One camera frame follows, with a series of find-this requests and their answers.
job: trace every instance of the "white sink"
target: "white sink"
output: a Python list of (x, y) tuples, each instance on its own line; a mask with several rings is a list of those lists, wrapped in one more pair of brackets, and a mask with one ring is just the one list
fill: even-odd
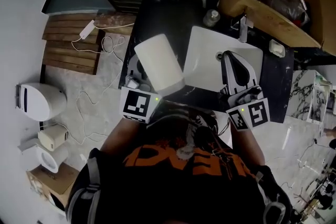
[(263, 52), (247, 43), (218, 32), (194, 26), (191, 31), (188, 52), (184, 64), (185, 84), (219, 92), (223, 87), (221, 61), (217, 55), (233, 51), (250, 63), (259, 83)]

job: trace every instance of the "toilet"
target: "toilet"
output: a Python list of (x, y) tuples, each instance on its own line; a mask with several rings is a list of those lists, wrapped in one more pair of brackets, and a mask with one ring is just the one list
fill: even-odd
[(60, 145), (53, 152), (41, 145), (37, 138), (31, 139), (19, 147), (21, 151), (20, 166), (25, 171), (31, 171), (42, 165), (52, 173), (57, 173), (59, 166), (69, 156), (66, 144)]
[(67, 107), (65, 94), (54, 86), (27, 83), (17, 86), (17, 107), (35, 121), (47, 121)]

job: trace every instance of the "floor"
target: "floor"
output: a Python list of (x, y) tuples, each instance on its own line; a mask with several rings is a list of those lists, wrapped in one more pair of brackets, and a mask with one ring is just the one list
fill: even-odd
[[(108, 35), (116, 44), (119, 35)], [(129, 37), (126, 36), (125, 43), (115, 49), (116, 54), (122, 59), (128, 41)], [(105, 42), (109, 49), (110, 40), (105, 39)], [(71, 154), (66, 162), (76, 169), (81, 169), (85, 165), (89, 152), (94, 147), (100, 148), (105, 139), (105, 136), (91, 133), (109, 134), (121, 119), (119, 77), (117, 77), (121, 67), (122, 63), (114, 55), (101, 55), (96, 76), (54, 67), (46, 68), (46, 83), (64, 90), (68, 98), (66, 111), (53, 121), (65, 124), (74, 138), (69, 140)], [(113, 80), (111, 87), (101, 96), (103, 90)], [(76, 108), (76, 100), (83, 91), (87, 92), (93, 103), (100, 100), (97, 105), (92, 105), (85, 94), (78, 99), (78, 108), (85, 122), (85, 132), (83, 120)], [(216, 112), (216, 115), (221, 130), (227, 122), (227, 116), (220, 112)], [(336, 126), (336, 117), (327, 114), (324, 125), (333, 128)], [(324, 146), (328, 146), (331, 139), (319, 136), (318, 125), (288, 116), (283, 124), (269, 122), (255, 128), (253, 133), (265, 155), (266, 165), (271, 168), (277, 183), (288, 194), (295, 208), (303, 208), (304, 203), (300, 199), (295, 199), (294, 194), (300, 194), (302, 190), (302, 195), (305, 196), (307, 186), (319, 177), (323, 166), (330, 163), (335, 155), (334, 150), (330, 148), (312, 145), (313, 139), (317, 138), (318, 144)], [(221, 138), (228, 145), (232, 145), (229, 130)]]

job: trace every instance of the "wooden pallet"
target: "wooden pallet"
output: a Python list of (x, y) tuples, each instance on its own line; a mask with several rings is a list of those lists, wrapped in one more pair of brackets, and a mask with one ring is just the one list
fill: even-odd
[[(97, 15), (94, 24), (99, 28), (106, 27), (115, 27), (115, 26), (123, 26), (134, 24), (136, 16), (132, 14), (124, 14), (124, 13), (114, 13), (114, 14), (100, 14)], [(133, 25), (126, 27), (118, 27), (118, 28), (106, 28), (105, 32), (122, 34), (122, 35), (131, 35), (133, 29)]]
[[(43, 64), (86, 74), (96, 74), (100, 54), (76, 51), (71, 41), (79, 39), (79, 33), (96, 18), (96, 14), (66, 14), (50, 16), (42, 39), (46, 40)], [(74, 46), (79, 50), (101, 51), (105, 33), (94, 29), (90, 35)]]

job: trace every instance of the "white cable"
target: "white cable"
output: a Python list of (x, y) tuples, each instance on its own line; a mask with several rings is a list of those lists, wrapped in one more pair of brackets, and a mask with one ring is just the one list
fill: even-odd
[(129, 24), (129, 25), (121, 25), (121, 26), (110, 26), (110, 27), (104, 27), (104, 28), (99, 28), (97, 26), (95, 26), (96, 29), (100, 29), (100, 30), (104, 30), (104, 29), (109, 29), (109, 28), (120, 28), (120, 27), (125, 27), (125, 26), (130, 26), (130, 25), (134, 25), (133, 24)]
[[(110, 51), (105, 50), (104, 40), (105, 40), (106, 38), (111, 39), (112, 49), (111, 49)], [(116, 48), (116, 46), (119, 46), (119, 45), (124, 44), (124, 42), (125, 42), (125, 37), (120, 36), (120, 37), (118, 38), (118, 41), (117, 41), (117, 44), (116, 44), (116, 45), (113, 45), (113, 39), (112, 39), (111, 37), (109, 37), (109, 36), (105, 36), (105, 37), (103, 37), (103, 39), (101, 40), (101, 48), (103, 49), (102, 52), (93, 51), (93, 50), (79, 50), (79, 49), (77, 49), (77, 48), (74, 46), (73, 43), (74, 43), (74, 42), (78, 42), (78, 41), (80, 41), (80, 40), (81, 40), (81, 38), (79, 38), (79, 39), (77, 39), (77, 40), (71, 42), (73, 48), (74, 48), (76, 51), (90, 51), (90, 52), (94, 52), (94, 53), (96, 53), (96, 54), (111, 54), (111, 53), (113, 53), (113, 54), (114, 54), (120, 61), (122, 61), (122, 60), (116, 55), (116, 53), (114, 52), (114, 49)]]
[(108, 86), (103, 90), (103, 92), (101, 93), (100, 98), (98, 99), (98, 101), (97, 101), (96, 103), (93, 103), (93, 101), (91, 100), (91, 98), (89, 97), (89, 95), (87, 94), (87, 92), (84, 92), (84, 91), (83, 91), (83, 92), (80, 92), (80, 93), (79, 93), (79, 95), (78, 95), (78, 97), (77, 97), (77, 99), (76, 99), (76, 107), (77, 107), (77, 110), (78, 110), (79, 115), (80, 115), (80, 117), (82, 118), (82, 122), (83, 122), (83, 125), (82, 125), (82, 126), (83, 126), (83, 133), (84, 133), (84, 136), (85, 136), (84, 140), (85, 140), (86, 138), (91, 139), (90, 136), (92, 136), (92, 135), (94, 135), (94, 134), (101, 135), (101, 136), (108, 136), (108, 135), (107, 135), (107, 134), (100, 134), (100, 133), (96, 133), (96, 132), (93, 132), (93, 133), (91, 133), (90, 135), (86, 135), (86, 132), (85, 132), (85, 121), (84, 121), (83, 115), (82, 115), (82, 113), (80, 112), (80, 109), (79, 109), (79, 107), (78, 107), (78, 99), (80, 98), (80, 96), (81, 96), (82, 94), (85, 94), (85, 95), (88, 97), (88, 99), (89, 99), (89, 101), (90, 101), (90, 103), (91, 103), (92, 105), (97, 105), (97, 104), (100, 102), (100, 100), (102, 99), (104, 93), (107, 91), (108, 88), (110, 88), (110, 87), (112, 86), (112, 84), (115, 82), (115, 80), (117, 79), (117, 77), (118, 77), (120, 74), (121, 74), (121, 71), (117, 74), (116, 78), (115, 78), (114, 80), (112, 80), (112, 82), (110, 83), (110, 85), (108, 85)]

